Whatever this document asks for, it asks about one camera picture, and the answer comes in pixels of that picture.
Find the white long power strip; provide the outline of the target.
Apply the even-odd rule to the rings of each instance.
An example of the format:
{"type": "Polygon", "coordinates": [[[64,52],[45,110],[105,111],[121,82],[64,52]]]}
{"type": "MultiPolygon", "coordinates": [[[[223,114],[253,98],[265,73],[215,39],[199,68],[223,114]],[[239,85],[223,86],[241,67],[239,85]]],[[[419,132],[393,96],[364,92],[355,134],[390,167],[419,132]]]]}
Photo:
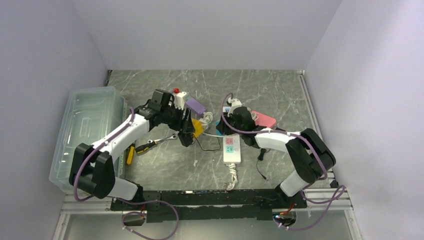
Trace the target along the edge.
{"type": "Polygon", "coordinates": [[[223,133],[223,163],[238,165],[242,161],[241,139],[238,134],[223,133]]]}

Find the yellow cube socket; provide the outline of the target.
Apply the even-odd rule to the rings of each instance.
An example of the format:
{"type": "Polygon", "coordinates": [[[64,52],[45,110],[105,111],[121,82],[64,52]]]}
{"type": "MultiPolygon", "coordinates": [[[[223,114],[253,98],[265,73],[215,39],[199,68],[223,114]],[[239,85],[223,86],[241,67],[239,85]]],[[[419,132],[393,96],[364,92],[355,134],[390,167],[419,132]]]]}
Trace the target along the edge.
{"type": "Polygon", "coordinates": [[[192,123],[194,127],[194,133],[192,134],[195,139],[197,139],[204,131],[203,122],[197,119],[192,118],[192,123]]]}

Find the pink triangular power strip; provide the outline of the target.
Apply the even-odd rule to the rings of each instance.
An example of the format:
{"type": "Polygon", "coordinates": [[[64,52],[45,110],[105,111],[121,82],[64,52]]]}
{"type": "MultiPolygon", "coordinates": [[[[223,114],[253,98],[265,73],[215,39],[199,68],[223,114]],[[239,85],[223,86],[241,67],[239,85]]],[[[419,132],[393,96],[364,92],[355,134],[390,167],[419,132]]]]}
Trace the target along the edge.
{"type": "Polygon", "coordinates": [[[274,128],[277,124],[277,120],[271,116],[268,116],[266,114],[252,111],[251,112],[252,118],[257,126],[263,126],[266,128],[274,128]]]}

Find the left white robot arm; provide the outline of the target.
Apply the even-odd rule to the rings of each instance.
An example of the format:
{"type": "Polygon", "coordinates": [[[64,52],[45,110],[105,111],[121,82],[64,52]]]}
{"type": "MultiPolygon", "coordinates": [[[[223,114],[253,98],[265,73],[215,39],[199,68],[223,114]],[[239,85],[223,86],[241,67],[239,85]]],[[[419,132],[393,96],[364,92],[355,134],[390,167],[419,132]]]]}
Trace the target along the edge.
{"type": "Polygon", "coordinates": [[[69,174],[75,200],[86,200],[78,196],[81,190],[90,198],[116,198],[131,210],[139,209],[144,203],[143,187],[117,177],[114,164],[131,144],[161,124],[176,131],[184,147],[190,146],[196,130],[191,109],[185,106],[187,99],[187,92],[156,89],[144,105],[131,108],[128,118],[108,135],[91,144],[79,144],[69,174]]]}

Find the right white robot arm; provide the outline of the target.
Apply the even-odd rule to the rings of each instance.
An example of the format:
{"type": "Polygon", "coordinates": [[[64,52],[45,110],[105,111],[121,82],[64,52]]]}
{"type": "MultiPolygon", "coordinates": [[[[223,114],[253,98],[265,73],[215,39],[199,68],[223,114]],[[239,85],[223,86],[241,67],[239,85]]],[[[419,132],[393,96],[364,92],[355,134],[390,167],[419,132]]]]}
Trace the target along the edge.
{"type": "Polygon", "coordinates": [[[216,130],[222,135],[239,134],[250,147],[289,155],[294,171],[275,189],[276,203],[282,208],[289,207],[297,193],[325,177],[336,164],[335,156],[312,128],[288,132],[258,125],[244,106],[223,112],[216,130]]]}

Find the blue cube socket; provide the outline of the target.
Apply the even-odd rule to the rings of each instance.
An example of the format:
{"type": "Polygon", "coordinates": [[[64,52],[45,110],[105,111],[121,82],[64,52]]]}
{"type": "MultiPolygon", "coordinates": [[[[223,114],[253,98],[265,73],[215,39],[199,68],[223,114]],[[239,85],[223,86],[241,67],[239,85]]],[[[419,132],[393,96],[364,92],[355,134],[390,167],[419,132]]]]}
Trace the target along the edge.
{"type": "Polygon", "coordinates": [[[220,120],[215,123],[216,134],[220,136],[226,135],[226,124],[220,120]]]}

